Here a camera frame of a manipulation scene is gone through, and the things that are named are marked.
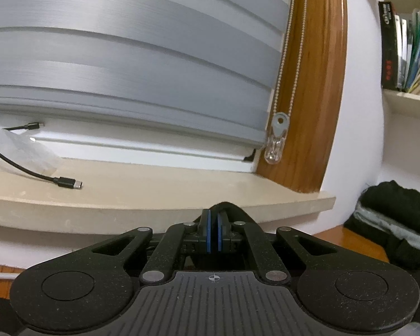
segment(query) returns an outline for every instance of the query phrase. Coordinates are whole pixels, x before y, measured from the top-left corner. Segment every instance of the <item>crosshair symbol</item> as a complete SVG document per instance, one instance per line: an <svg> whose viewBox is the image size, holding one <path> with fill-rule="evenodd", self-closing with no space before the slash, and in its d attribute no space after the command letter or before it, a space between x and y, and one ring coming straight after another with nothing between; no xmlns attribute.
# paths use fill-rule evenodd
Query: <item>crosshair symbol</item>
<svg viewBox="0 0 420 336"><path fill-rule="evenodd" d="M212 276L209 276L209 278L212 282L217 282L218 280L221 279L220 276L217 276L216 274L213 274Z"/></svg>

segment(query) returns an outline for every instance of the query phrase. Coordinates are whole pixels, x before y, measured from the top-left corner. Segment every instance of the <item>metal connector tip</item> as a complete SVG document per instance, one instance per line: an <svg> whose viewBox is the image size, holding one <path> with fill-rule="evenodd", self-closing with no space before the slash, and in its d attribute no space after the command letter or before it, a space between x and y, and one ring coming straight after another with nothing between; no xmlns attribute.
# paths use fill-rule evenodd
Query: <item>metal connector tip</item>
<svg viewBox="0 0 420 336"><path fill-rule="evenodd" d="M80 180L75 180L75 184L73 185L74 189L81 189L82 188L82 182Z"/></svg>

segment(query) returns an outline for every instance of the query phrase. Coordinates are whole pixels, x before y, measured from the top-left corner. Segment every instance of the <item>window blind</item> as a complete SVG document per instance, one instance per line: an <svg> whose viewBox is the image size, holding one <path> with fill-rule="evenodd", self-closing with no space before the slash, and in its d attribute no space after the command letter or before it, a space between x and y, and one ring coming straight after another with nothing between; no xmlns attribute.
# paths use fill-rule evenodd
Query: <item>window blind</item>
<svg viewBox="0 0 420 336"><path fill-rule="evenodd" d="M0 108L261 146L289 0L0 0Z"/></svg>

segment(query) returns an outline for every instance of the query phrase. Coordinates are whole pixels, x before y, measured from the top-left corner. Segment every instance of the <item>black book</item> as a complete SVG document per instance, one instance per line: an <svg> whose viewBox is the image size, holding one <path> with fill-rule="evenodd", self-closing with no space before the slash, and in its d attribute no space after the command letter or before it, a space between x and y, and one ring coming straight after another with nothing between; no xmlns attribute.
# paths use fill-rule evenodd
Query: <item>black book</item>
<svg viewBox="0 0 420 336"><path fill-rule="evenodd" d="M396 89L398 77L397 36L394 7L389 1L378 2L381 22L382 70L381 86Z"/></svg>

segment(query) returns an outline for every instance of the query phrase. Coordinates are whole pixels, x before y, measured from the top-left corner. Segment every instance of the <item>silver screw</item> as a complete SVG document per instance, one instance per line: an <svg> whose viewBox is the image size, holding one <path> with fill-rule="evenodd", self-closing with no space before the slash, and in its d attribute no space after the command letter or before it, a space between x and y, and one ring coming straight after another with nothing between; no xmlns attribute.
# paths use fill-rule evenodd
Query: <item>silver screw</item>
<svg viewBox="0 0 420 336"><path fill-rule="evenodd" d="M149 270L143 273L142 278L147 282L159 282L165 277L165 275L158 270Z"/></svg>
<svg viewBox="0 0 420 336"><path fill-rule="evenodd" d="M273 282L280 282L285 280L288 276L284 271L281 270L270 270L266 273L266 278Z"/></svg>

